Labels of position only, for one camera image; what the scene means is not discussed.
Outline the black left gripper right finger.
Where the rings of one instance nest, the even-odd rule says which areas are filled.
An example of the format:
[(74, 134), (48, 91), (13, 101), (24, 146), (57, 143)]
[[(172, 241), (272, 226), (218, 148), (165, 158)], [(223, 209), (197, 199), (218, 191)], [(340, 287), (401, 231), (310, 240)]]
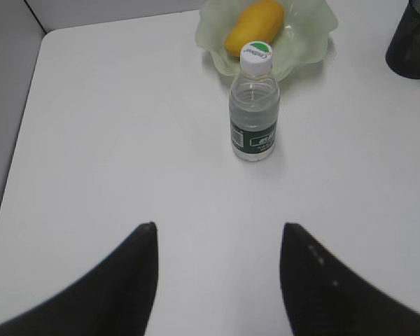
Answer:
[(281, 292), (294, 335), (420, 335), (420, 314), (349, 269), (297, 223), (283, 227)]

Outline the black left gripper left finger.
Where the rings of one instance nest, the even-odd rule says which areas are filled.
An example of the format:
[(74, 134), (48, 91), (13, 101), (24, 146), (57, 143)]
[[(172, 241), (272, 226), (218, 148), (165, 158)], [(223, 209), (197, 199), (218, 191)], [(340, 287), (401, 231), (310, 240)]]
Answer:
[(158, 287), (158, 230), (143, 223), (62, 292), (0, 323), (0, 335), (144, 335)]

